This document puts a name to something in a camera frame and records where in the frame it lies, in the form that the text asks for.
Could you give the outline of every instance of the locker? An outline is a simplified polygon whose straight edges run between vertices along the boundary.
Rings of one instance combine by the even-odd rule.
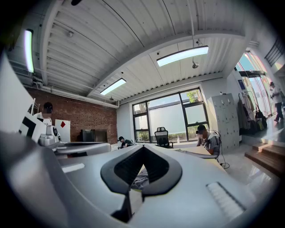
[[[235,133],[233,136],[233,149],[238,148],[240,145],[240,136],[239,134]]]
[[[225,138],[226,137],[227,128],[226,128],[226,125],[224,123],[219,125],[218,132],[221,134],[221,138]]]
[[[233,120],[233,121],[237,120],[236,107],[231,106],[231,107],[229,108],[229,110],[230,110],[230,114],[231,114],[231,116],[232,116],[232,120]]]
[[[233,129],[233,133],[239,133],[240,129],[239,129],[238,120],[232,121],[232,129]]]
[[[226,123],[226,127],[227,127],[227,135],[232,136],[232,133],[233,133],[232,122]]]
[[[223,108],[220,96],[212,97],[212,101],[213,101],[215,110],[219,110]]]
[[[218,126],[221,123],[226,123],[226,117],[225,117],[223,109],[217,110],[216,111],[216,116],[217,116],[217,124],[218,124]]]
[[[227,109],[223,109],[224,110],[224,115],[225,115],[225,121],[226,123],[232,121],[232,115],[231,115],[231,112],[230,110],[227,108]]]
[[[229,152],[239,147],[239,125],[232,94],[212,97],[208,100],[211,110],[211,126],[221,135],[222,151]]]
[[[228,94],[228,103],[229,103],[229,107],[235,107],[235,102],[233,100],[233,97],[231,94]]]
[[[228,95],[223,95],[221,98],[221,102],[223,105],[223,109],[228,108],[229,107]]]

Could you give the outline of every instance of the gray t-shirt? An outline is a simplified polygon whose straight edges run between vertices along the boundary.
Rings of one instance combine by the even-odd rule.
[[[207,132],[207,137],[203,138],[202,136],[198,137],[197,146],[203,146],[206,150],[214,149],[214,155],[219,154],[219,140],[215,137],[215,135],[211,135]]]

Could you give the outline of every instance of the black cap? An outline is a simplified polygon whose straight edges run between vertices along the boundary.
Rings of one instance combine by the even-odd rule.
[[[199,125],[197,127],[197,131],[196,131],[196,134],[202,134],[203,133],[203,130],[206,130],[206,127],[204,125]]]

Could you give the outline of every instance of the bag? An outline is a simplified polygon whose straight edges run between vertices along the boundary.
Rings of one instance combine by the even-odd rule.
[[[255,134],[258,130],[257,130],[257,123],[254,120],[250,120],[250,133],[251,134]]]
[[[258,105],[256,105],[255,119],[261,119],[263,127],[267,128],[267,122],[266,122],[267,118],[260,111]]]
[[[264,127],[263,127],[263,124],[262,124],[262,121],[261,121],[261,120],[257,120],[256,125],[257,125],[257,129],[258,129],[259,131],[261,131],[261,130],[263,130],[263,129],[264,129]]]
[[[255,112],[255,119],[266,118],[263,113],[260,111],[258,105],[256,105],[257,109]]]

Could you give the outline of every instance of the red sticker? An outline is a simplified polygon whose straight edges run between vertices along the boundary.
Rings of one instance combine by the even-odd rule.
[[[65,123],[62,121],[61,122],[61,127],[64,127],[65,126]]]

